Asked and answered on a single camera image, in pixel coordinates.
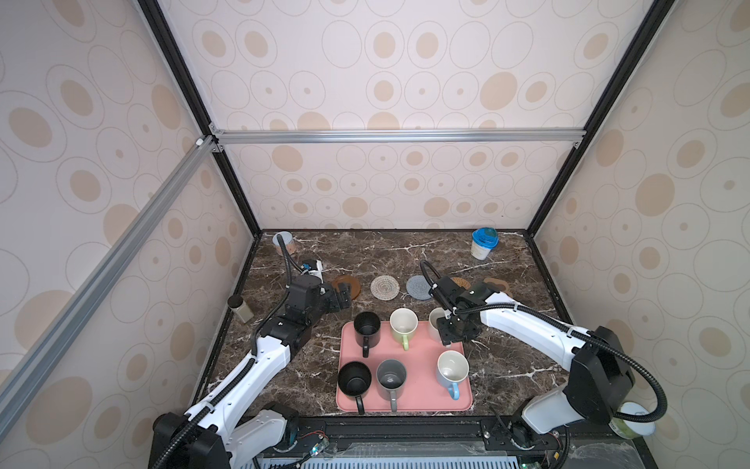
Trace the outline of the brown wooden coaster front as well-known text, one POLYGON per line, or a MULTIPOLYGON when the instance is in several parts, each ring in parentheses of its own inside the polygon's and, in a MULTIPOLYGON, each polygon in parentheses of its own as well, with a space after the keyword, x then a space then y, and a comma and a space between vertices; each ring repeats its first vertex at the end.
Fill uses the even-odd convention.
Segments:
POLYGON ((351 275, 339 275, 332 281, 332 285, 337 290, 341 290, 344 285, 347 285, 350 290, 351 299, 353 300, 361 295, 361 282, 351 275))

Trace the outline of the rattan woven coaster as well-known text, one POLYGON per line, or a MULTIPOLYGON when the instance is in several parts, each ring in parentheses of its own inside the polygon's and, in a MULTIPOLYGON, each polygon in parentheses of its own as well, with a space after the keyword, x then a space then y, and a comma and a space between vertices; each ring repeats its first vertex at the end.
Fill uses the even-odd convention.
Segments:
POLYGON ((471 287, 471 284, 466 279, 462 279, 462 277, 453 277, 452 280, 453 283, 456 283, 464 289, 469 289, 471 287))

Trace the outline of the cork paw coaster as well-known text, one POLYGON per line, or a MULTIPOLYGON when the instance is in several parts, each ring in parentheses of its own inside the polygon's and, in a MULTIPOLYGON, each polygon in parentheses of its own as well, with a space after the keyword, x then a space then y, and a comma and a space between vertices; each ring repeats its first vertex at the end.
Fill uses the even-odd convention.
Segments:
POLYGON ((496 277, 486 277, 484 279, 484 283, 486 285, 492 285, 498 291, 510 295, 510 285, 509 283, 507 283, 507 281, 504 281, 504 279, 496 279, 496 277))

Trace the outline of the multicolour woven coaster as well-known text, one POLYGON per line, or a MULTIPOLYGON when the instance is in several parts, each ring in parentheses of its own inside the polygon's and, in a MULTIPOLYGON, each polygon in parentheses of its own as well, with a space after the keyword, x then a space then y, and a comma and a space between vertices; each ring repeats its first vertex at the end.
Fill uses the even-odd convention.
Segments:
POLYGON ((391 301, 400 293, 400 285, 394 277, 382 275, 373 279, 370 284, 370 291, 378 300, 391 301))

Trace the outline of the green mug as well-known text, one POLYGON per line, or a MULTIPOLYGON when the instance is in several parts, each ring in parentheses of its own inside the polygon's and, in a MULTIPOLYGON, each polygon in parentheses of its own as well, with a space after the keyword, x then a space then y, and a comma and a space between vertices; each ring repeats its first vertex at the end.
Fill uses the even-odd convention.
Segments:
POLYGON ((416 314, 408 308, 396 309, 390 315, 389 324, 394 340, 404 348, 404 351, 408 351, 410 340, 419 326, 416 314))

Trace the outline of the blue woven coaster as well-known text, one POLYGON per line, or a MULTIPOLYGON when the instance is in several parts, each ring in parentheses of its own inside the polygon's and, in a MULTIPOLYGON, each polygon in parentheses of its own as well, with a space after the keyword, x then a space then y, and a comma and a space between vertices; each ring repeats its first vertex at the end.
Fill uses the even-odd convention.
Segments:
POLYGON ((412 276, 406 282, 406 291, 415 300, 427 301, 431 299, 431 285, 423 276, 412 276))

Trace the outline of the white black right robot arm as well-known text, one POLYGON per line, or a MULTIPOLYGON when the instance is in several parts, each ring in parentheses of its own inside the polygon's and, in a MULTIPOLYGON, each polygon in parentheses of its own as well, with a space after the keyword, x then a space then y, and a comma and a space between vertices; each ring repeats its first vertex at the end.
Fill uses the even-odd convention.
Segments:
POLYGON ((488 283, 460 287, 427 260, 421 262, 420 270, 431 297, 443 308, 443 317, 437 321, 443 344, 468 342, 485 328, 498 329, 568 372, 566 385, 525 401, 506 423, 506 432, 518 448, 530 449, 542 435, 582 420, 600 425, 614 419, 647 424, 666 414, 668 400, 662 386, 624 353, 612 330, 567 324, 521 304, 488 283), (637 375, 652 387, 656 407, 647 414, 625 414, 620 408, 637 375))

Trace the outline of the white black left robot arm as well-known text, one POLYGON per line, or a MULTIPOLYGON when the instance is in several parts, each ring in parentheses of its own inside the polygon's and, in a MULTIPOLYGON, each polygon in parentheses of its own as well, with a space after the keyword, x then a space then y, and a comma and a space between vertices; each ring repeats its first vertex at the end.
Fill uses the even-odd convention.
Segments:
POLYGON ((205 398, 184 414, 162 414, 154 422, 148 465, 152 468, 252 468, 266 449, 294 446, 298 414, 283 405, 266 406, 253 419, 242 416, 271 380, 312 337, 331 313, 350 308, 351 287, 324 281, 322 266, 299 266, 288 252, 285 293, 252 335, 245 358, 205 398))

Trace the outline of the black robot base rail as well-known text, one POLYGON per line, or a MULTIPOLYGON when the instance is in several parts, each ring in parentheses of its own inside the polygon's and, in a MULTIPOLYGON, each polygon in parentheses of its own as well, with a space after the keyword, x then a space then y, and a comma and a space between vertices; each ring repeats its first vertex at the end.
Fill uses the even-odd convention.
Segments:
POLYGON ((654 468, 643 439, 578 423, 519 449, 497 415, 300 417, 274 406, 222 437, 165 414, 152 468, 654 468))

